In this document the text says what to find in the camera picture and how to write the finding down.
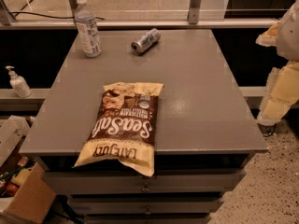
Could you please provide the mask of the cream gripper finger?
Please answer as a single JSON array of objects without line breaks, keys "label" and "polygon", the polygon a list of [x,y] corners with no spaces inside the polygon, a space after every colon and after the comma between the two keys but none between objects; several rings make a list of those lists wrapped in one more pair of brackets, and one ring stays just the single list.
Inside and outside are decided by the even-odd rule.
[{"label": "cream gripper finger", "polygon": [[279,21],[273,24],[267,31],[258,35],[255,43],[264,47],[275,47],[277,45]]},{"label": "cream gripper finger", "polygon": [[266,93],[260,104],[257,122],[274,126],[299,101],[299,62],[274,67],[266,82]]}]

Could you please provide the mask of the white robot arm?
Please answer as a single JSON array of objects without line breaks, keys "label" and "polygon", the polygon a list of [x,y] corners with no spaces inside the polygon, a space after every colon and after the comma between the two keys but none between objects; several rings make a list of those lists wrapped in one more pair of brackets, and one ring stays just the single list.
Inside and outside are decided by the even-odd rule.
[{"label": "white robot arm", "polygon": [[282,68],[271,70],[259,107],[257,122],[273,126],[299,101],[299,0],[280,21],[259,35],[256,43],[276,47],[278,56],[288,61]]}]

